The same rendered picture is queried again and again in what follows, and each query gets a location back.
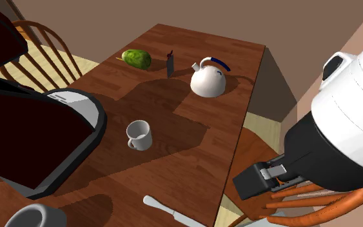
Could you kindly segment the green lettuce head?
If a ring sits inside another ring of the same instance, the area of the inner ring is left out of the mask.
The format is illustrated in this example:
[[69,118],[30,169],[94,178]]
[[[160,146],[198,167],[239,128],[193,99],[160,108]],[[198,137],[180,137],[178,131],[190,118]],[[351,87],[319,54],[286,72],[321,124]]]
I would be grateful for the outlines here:
[[121,57],[117,57],[117,59],[141,70],[149,69],[152,63],[151,55],[144,50],[138,49],[126,50],[122,53]]

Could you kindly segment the grey cup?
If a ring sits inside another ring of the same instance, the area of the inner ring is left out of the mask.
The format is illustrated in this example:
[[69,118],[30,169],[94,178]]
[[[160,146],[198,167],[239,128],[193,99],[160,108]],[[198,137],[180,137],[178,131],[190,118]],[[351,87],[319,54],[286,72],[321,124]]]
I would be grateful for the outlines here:
[[66,227],[66,214],[43,204],[30,204],[17,211],[5,227]]

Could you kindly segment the white mug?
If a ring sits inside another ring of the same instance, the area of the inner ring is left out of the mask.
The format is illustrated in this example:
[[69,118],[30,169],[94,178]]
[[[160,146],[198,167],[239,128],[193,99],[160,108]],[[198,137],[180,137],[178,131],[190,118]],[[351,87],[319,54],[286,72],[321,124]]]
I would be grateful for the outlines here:
[[150,125],[143,120],[130,123],[126,129],[128,146],[131,149],[144,151],[152,145],[152,133]]

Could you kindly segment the dark grey upright tool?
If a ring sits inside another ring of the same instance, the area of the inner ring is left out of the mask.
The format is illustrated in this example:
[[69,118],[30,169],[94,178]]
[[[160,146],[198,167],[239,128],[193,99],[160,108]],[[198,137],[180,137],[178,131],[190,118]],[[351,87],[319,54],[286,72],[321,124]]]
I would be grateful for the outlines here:
[[167,60],[166,60],[166,72],[167,72],[167,77],[170,78],[170,76],[172,75],[172,73],[174,72],[174,62],[173,62],[173,51],[171,51],[168,55],[167,55]]

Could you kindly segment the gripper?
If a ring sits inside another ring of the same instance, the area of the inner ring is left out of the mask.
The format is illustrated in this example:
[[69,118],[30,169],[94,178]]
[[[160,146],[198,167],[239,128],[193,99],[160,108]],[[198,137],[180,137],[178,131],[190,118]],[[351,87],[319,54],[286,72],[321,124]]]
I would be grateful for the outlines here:
[[246,200],[306,180],[335,192],[363,188],[363,167],[327,141],[311,112],[286,133],[284,154],[252,164],[233,178],[233,184],[239,197]]

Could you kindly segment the orange wooden chair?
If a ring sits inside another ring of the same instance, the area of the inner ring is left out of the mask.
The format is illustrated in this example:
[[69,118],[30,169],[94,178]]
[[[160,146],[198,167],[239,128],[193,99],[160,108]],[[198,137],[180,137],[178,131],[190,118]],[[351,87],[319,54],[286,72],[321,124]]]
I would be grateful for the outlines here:
[[[363,188],[348,193],[326,193],[315,184],[301,187],[292,186],[281,192],[266,192],[262,195],[241,200],[232,179],[248,166],[275,158],[277,153],[258,135],[243,128],[235,150],[233,162],[224,194],[240,209],[243,214],[228,227],[237,227],[244,219],[267,221],[282,227],[310,227],[322,224],[363,205]],[[321,209],[297,217],[277,217],[278,208],[310,208],[320,206]]]

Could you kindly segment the white table knife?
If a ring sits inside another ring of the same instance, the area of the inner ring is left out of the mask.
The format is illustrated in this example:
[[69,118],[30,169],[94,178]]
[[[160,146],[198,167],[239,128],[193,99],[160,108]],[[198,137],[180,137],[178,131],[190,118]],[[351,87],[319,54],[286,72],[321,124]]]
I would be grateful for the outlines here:
[[188,216],[183,215],[183,214],[163,205],[162,203],[160,203],[159,201],[157,201],[156,199],[154,199],[153,197],[151,197],[149,195],[144,196],[143,203],[145,205],[148,205],[148,206],[151,206],[151,207],[154,207],[154,208],[157,208],[164,212],[169,213],[170,215],[173,216],[173,218],[176,221],[186,225],[187,227],[206,227],[205,225],[199,223],[198,221],[196,221],[192,218],[189,218]]

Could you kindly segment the dark red black appliance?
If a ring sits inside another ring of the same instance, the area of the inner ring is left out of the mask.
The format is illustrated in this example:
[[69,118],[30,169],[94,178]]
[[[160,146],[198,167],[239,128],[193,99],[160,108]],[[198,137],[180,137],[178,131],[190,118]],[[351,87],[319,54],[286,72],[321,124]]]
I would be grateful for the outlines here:
[[0,178],[34,200],[54,193],[97,147],[107,116],[82,90],[15,81],[5,64],[28,56],[21,26],[0,12]]

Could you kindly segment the brown wooden table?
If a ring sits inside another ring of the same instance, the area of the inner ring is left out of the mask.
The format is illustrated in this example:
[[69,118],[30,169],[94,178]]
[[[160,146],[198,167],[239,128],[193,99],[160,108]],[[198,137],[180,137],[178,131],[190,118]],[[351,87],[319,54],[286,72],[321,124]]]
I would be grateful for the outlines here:
[[[213,227],[264,46],[157,24],[130,48],[151,53],[148,71],[111,56],[73,83],[102,104],[106,130],[61,187],[39,202],[64,211],[67,227],[183,227],[145,205],[150,195]],[[192,64],[207,56],[231,68],[226,93],[214,99],[190,89]],[[152,145],[144,151],[128,146],[126,129],[136,120],[150,125]]]

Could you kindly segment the brown wooden spindle chair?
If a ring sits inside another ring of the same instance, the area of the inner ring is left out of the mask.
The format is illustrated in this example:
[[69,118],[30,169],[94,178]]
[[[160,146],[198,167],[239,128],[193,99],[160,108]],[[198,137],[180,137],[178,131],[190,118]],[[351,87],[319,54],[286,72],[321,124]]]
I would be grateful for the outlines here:
[[28,52],[0,67],[0,78],[47,92],[65,88],[83,76],[67,45],[53,30],[27,20],[13,25],[25,38]]

